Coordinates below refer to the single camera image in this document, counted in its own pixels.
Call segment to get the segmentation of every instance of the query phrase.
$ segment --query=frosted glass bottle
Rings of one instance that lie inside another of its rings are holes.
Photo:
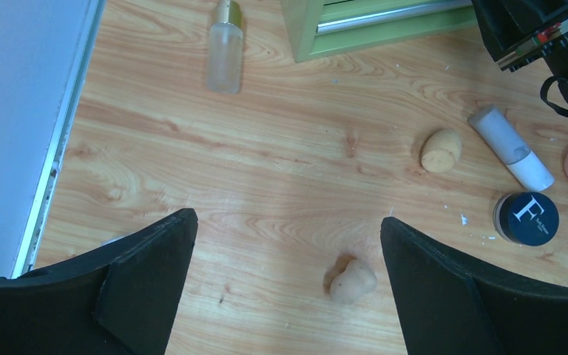
[[[221,0],[214,9],[208,52],[208,89],[235,94],[240,90],[243,66],[243,31],[240,6]]]
[[[483,108],[469,123],[526,190],[540,192],[554,183],[552,173],[495,106]]]

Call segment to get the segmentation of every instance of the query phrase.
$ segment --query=black strap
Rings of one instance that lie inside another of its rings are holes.
[[[553,102],[547,99],[547,93],[550,91],[550,87],[552,86],[552,84],[561,81],[568,82],[567,78],[564,78],[562,76],[549,77],[541,87],[541,100],[543,100],[543,102],[546,103],[547,106],[552,107],[552,109],[556,111],[556,113],[568,118],[568,109],[564,109],[563,107],[560,107],[559,105],[554,104]]]

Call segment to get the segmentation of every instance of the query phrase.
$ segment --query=drawer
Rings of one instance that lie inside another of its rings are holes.
[[[476,24],[470,0],[281,0],[295,61]]]

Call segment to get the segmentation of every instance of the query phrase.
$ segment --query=black jar lid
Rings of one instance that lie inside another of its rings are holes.
[[[527,246],[542,246],[554,238],[559,216],[556,205],[538,192],[519,192],[501,201],[498,215],[501,234]]]

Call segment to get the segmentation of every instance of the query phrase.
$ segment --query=wooden floor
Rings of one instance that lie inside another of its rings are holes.
[[[568,120],[538,99],[542,62],[499,72],[470,29],[295,64],[279,2],[240,3],[243,88],[218,95],[204,70],[214,0],[108,1],[38,267],[194,208],[168,354],[405,354],[379,244],[389,214],[568,286]],[[494,231],[494,203],[521,186],[466,123],[489,103],[557,179],[546,193],[561,227],[543,247]],[[419,150],[443,127],[460,132],[464,154],[432,175]],[[343,252],[379,280],[351,306],[322,287]]]

